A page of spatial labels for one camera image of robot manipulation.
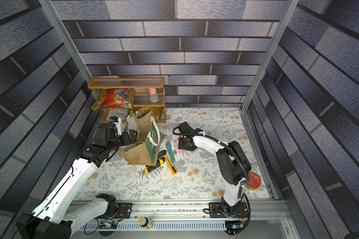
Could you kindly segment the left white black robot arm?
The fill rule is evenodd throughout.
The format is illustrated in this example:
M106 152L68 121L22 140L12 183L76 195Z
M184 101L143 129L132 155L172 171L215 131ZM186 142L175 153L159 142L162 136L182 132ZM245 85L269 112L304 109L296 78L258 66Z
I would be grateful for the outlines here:
M136 143L137 139L136 130L122 132L120 123L102 123L46 199L31 214L23 213L18 218L16 226L22 238L68 239L94 219L113 218L118 213L116 198L105 193L72 213L66 211L88 177L111 158L111 153Z

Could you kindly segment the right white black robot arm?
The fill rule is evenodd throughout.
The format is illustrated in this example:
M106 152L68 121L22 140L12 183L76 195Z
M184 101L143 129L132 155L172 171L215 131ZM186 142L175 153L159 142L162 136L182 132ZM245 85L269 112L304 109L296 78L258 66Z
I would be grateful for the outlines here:
M242 186L249 184L251 164L237 141L222 142L201 129L193 129L187 122L172 130L179 136L179 149L194 151L202 148L217 158L220 174L226 182L221 198L221 213L233 217L238 213L242 202Z

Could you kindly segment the burlap green Christmas tote bag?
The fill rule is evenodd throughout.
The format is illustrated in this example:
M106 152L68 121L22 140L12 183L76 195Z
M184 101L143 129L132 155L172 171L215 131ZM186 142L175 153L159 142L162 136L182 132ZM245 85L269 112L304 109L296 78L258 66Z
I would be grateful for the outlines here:
M140 119L133 113L129 113L124 132L130 130L137 132L137 140L133 144L120 148L119 152L123 158L130 165L155 166L162 137L153 113L149 112Z

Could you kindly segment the teal utility knife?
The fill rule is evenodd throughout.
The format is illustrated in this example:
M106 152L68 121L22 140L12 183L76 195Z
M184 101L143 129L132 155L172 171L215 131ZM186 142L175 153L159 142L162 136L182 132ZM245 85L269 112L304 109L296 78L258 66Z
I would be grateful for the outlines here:
M171 160L171 163L174 163L176 160L175 160L174 151L172 150L171 143L169 141L167 141L165 146L166 146L168 156L169 156L169 158Z

